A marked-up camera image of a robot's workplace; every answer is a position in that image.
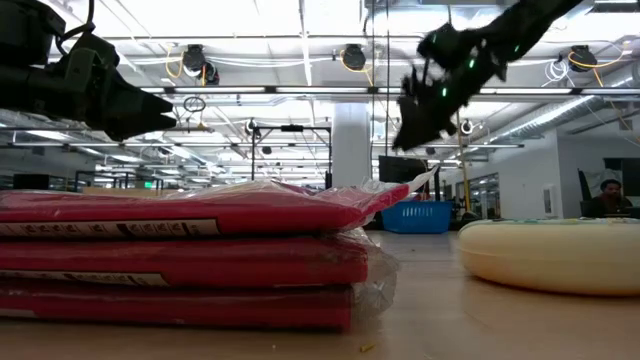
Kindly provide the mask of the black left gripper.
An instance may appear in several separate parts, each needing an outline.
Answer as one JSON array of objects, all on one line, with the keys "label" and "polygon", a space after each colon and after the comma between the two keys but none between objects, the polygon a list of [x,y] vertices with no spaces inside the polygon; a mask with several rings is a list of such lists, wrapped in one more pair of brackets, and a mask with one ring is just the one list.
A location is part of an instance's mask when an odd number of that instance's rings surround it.
[{"label": "black left gripper", "polygon": [[118,60],[103,59],[97,52],[67,56],[70,118],[103,130],[116,141],[146,132],[159,137],[173,129],[177,120],[163,115],[173,111],[173,104],[154,94],[143,95],[128,84],[117,70]]}]

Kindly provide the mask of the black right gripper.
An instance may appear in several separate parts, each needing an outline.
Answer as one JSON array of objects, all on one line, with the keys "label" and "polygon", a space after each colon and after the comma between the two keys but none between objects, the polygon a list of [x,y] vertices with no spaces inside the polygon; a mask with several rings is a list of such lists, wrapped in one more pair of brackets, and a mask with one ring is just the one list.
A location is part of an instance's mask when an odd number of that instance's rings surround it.
[{"label": "black right gripper", "polygon": [[397,100],[401,126],[393,141],[394,150],[425,145],[441,138],[442,131],[454,135],[457,128],[451,122],[452,115],[492,77],[506,79],[507,63],[494,48],[475,31],[458,31],[450,23],[428,33],[417,52],[425,60],[433,60],[444,74],[430,86],[418,78],[415,68],[403,77]]}]

